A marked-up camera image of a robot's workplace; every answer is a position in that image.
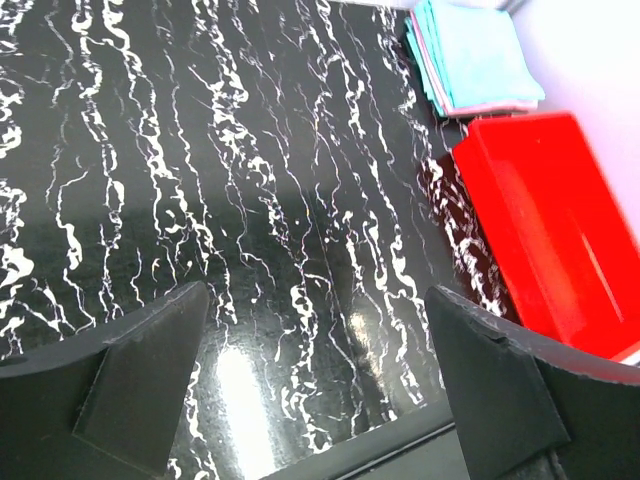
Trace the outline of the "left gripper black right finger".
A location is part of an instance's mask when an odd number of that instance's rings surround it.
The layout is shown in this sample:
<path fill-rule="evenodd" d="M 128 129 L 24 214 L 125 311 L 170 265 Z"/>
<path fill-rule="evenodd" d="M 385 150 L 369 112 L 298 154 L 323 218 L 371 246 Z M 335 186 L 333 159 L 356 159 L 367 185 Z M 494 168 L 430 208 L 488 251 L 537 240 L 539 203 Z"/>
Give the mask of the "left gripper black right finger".
<path fill-rule="evenodd" d="M 636 479 L 639 369 L 568 347 L 445 287 L 429 330 L 473 479 Z"/>

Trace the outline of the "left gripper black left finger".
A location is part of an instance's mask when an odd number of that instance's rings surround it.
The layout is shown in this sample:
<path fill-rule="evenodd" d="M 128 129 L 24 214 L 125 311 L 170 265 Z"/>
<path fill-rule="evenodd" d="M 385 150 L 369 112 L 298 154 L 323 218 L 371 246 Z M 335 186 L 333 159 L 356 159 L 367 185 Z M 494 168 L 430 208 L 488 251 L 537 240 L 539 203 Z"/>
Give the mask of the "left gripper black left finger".
<path fill-rule="evenodd" d="M 206 286 L 192 282 L 2 360 L 2 478 L 162 477 L 208 308 Z"/>

